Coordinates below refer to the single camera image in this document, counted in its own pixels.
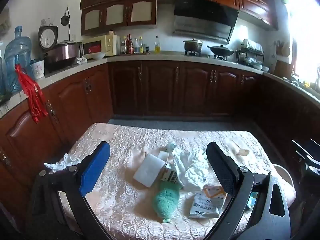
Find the small green white carton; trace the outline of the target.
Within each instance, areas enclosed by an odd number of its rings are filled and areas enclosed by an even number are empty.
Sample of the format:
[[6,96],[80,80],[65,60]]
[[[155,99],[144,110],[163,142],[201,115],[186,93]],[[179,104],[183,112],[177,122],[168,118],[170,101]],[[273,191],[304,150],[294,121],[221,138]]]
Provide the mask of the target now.
[[161,177],[161,181],[177,184],[178,183],[177,172],[171,168],[165,167]]

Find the small tan eraser block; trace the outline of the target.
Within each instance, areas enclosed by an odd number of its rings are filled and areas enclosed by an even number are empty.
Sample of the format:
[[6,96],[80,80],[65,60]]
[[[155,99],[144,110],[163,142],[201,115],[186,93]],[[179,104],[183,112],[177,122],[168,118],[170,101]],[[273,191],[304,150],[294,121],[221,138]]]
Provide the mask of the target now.
[[248,154],[249,154],[249,150],[243,149],[243,148],[240,148],[237,152],[237,155],[239,155],[239,156],[247,156]]

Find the yellow oil bottle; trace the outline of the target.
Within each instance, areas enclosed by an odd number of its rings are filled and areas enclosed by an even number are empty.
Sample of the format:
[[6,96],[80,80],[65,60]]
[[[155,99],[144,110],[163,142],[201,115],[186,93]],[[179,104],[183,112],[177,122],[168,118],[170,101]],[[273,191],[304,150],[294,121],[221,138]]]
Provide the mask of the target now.
[[155,46],[154,46],[154,52],[156,54],[160,53],[161,51],[161,45],[160,45],[160,41],[159,41],[159,37],[156,36],[156,39],[155,39]]

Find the crumpled tissue at table edge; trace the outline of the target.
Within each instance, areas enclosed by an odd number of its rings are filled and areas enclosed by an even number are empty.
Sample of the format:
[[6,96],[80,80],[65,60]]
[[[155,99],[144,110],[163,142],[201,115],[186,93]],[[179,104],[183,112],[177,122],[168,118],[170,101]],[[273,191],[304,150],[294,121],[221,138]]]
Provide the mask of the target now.
[[62,171],[65,168],[73,165],[78,165],[80,163],[79,158],[76,158],[68,153],[66,153],[63,158],[56,163],[44,163],[44,166],[50,169],[50,173],[56,173],[58,171]]

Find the teal knitted cloth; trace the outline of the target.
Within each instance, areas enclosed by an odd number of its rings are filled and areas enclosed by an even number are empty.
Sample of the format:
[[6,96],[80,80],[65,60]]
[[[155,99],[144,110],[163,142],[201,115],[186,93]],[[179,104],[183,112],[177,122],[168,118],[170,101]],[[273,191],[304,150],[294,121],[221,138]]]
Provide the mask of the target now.
[[163,223],[171,222],[172,214],[178,206],[181,188],[180,183],[160,182],[159,191],[152,201],[152,207]]

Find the lower wooden base cabinets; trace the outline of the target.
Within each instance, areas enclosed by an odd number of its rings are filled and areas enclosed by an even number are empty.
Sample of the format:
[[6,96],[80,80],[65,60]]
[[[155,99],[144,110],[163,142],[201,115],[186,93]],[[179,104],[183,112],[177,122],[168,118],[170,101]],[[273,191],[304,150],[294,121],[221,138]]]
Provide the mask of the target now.
[[91,124],[116,116],[252,120],[296,172],[291,140],[319,141],[319,100],[245,66],[165,60],[90,63],[42,81],[49,115],[35,123],[22,93],[1,107],[1,203],[24,229],[31,186]]

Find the black hanging ladle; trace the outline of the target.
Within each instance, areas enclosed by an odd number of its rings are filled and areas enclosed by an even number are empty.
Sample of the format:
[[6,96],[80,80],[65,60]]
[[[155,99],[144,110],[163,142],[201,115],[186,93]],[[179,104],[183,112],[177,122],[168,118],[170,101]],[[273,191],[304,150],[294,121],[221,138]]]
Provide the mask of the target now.
[[68,27],[68,40],[71,40],[70,35],[70,13],[69,13],[69,7],[66,8],[64,15],[60,19],[60,23],[64,27]]

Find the white paper towel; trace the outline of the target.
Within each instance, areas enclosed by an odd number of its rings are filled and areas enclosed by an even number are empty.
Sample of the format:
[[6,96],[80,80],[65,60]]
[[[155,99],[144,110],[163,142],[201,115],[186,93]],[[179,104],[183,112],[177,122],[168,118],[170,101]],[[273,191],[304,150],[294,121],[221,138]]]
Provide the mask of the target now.
[[177,180],[184,191],[200,192],[208,177],[209,164],[203,149],[182,150],[175,143],[167,145],[170,167],[177,173]]

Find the blue water jug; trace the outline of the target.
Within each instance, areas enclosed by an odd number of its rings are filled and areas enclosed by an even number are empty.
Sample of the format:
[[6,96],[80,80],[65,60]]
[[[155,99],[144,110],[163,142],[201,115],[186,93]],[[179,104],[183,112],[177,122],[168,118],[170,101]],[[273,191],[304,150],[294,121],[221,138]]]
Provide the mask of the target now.
[[22,90],[15,70],[16,64],[20,64],[22,72],[34,79],[31,68],[31,39],[28,36],[22,36],[22,29],[21,25],[15,28],[15,38],[6,46],[4,53],[8,89],[12,94]]

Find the orange white snack bag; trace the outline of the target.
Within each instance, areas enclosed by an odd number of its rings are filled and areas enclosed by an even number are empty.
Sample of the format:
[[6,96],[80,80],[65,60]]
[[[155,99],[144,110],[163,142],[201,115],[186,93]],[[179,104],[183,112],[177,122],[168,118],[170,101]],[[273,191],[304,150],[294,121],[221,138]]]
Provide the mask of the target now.
[[196,193],[189,218],[219,218],[227,193],[221,186],[206,185]]

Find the white foam block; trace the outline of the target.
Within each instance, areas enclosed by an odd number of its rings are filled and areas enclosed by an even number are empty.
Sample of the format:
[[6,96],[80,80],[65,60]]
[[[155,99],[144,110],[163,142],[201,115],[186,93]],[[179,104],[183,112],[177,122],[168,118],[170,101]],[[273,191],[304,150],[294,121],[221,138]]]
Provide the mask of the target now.
[[147,154],[133,178],[145,187],[151,187],[164,166],[165,161],[153,154]]

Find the white ceramic bowl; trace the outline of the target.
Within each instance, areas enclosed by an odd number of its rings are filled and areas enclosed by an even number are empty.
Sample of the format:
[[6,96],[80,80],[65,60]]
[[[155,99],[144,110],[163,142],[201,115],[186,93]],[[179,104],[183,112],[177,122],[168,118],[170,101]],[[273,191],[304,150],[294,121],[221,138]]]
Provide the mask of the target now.
[[87,60],[102,60],[104,57],[105,57],[105,53],[103,52],[85,55],[85,58]]

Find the black range hood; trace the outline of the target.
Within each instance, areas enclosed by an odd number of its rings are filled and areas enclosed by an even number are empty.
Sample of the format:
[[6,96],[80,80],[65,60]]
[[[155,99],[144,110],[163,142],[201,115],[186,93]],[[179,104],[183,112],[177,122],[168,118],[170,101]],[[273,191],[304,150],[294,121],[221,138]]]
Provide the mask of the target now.
[[175,0],[174,32],[229,44],[239,12],[207,0]]

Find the dark cooking pot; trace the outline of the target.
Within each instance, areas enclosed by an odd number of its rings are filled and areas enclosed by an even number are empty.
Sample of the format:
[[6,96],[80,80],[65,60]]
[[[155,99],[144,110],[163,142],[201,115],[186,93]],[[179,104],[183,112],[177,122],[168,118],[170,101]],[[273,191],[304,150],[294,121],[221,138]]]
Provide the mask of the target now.
[[185,40],[184,43],[184,50],[190,51],[193,53],[200,53],[202,50],[203,42],[201,40],[192,39],[192,40]]

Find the red tassel knot ornament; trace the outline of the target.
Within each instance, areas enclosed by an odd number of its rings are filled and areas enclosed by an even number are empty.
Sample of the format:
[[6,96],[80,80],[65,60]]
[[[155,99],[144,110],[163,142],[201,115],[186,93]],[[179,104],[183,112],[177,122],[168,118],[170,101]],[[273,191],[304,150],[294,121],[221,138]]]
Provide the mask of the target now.
[[28,98],[31,117],[38,124],[42,118],[48,115],[44,94],[39,84],[23,72],[19,63],[15,64],[15,72],[20,86]]

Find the white floral cup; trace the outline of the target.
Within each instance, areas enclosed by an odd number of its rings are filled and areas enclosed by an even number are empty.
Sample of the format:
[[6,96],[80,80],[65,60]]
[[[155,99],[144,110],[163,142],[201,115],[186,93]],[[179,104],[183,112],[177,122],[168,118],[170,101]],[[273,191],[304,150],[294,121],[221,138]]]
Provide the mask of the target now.
[[44,77],[44,61],[43,60],[31,60],[31,68],[35,80],[41,79]]

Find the silver rice cooker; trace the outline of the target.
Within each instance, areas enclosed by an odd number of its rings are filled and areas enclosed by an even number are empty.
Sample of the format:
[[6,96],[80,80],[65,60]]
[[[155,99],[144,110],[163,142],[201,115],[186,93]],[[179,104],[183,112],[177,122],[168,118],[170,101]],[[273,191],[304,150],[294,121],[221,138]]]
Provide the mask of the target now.
[[57,43],[51,50],[44,52],[43,57],[45,65],[62,64],[71,66],[82,55],[83,47],[81,42],[63,41]]

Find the cream microwave oven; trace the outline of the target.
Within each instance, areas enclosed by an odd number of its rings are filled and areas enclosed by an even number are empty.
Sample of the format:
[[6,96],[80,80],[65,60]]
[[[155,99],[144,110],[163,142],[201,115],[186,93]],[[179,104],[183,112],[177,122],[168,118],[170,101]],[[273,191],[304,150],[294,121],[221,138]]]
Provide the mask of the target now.
[[93,53],[105,53],[105,57],[117,56],[120,51],[120,37],[114,34],[96,36],[81,41],[84,56]]

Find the white kitchen scale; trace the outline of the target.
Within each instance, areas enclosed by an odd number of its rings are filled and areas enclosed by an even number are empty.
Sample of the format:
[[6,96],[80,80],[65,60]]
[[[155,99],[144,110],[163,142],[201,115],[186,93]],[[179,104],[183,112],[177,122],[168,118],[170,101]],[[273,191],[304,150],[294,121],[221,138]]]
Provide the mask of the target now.
[[38,42],[42,50],[51,50],[57,43],[57,26],[40,26],[38,32]]

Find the white round trash bin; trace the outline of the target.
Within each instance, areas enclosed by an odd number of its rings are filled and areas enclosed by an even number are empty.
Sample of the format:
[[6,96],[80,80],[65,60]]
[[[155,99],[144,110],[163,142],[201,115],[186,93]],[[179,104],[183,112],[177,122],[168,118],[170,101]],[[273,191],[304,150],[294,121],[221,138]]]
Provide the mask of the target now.
[[289,183],[292,187],[294,187],[293,179],[289,172],[282,166],[278,164],[273,165],[278,174],[283,178],[287,183]]

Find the dish rack with dishes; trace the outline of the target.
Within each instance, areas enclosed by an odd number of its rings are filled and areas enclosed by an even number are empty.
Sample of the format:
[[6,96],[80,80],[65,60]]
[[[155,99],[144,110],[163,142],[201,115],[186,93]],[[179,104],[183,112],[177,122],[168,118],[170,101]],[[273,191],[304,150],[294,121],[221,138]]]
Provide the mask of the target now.
[[244,39],[240,49],[236,52],[236,59],[240,64],[254,66],[255,64],[263,65],[265,53],[263,46],[250,39]]

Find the black wok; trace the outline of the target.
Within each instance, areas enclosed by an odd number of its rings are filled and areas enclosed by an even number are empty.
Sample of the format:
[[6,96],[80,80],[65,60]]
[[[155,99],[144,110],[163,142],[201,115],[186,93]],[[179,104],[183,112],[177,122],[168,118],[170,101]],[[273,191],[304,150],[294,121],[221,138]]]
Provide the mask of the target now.
[[231,49],[228,49],[226,47],[224,47],[223,45],[220,46],[207,46],[207,48],[214,54],[217,56],[222,56],[222,57],[229,57],[231,56],[234,51]]

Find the cream quilted tablecloth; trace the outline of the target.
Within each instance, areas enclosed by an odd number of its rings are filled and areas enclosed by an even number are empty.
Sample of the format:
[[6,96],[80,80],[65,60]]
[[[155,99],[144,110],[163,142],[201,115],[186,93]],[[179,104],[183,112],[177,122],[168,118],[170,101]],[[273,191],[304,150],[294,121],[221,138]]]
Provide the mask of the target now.
[[[201,148],[205,153],[207,145],[215,142],[225,155],[251,172],[267,174],[275,169],[259,141],[246,131],[177,131],[96,123],[77,140],[68,154],[82,161],[102,141],[109,143],[111,155],[86,199],[113,239],[203,239],[216,223],[214,218],[189,218],[194,196],[199,192],[188,192],[183,188],[171,222],[163,223],[152,208],[162,174],[151,187],[134,180],[133,176],[147,154],[159,158],[160,152],[167,152],[163,160],[170,166],[167,145],[171,142],[182,150]],[[248,149],[249,154],[237,155],[240,148]],[[208,171],[204,187],[219,185],[210,164]]]

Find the dark red sauce bottle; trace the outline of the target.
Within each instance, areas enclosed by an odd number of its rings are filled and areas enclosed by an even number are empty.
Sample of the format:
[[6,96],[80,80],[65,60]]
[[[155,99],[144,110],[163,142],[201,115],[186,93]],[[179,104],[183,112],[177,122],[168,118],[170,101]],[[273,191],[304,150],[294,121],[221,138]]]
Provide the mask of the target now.
[[127,37],[127,53],[133,54],[133,42],[132,42],[131,34],[129,34]]

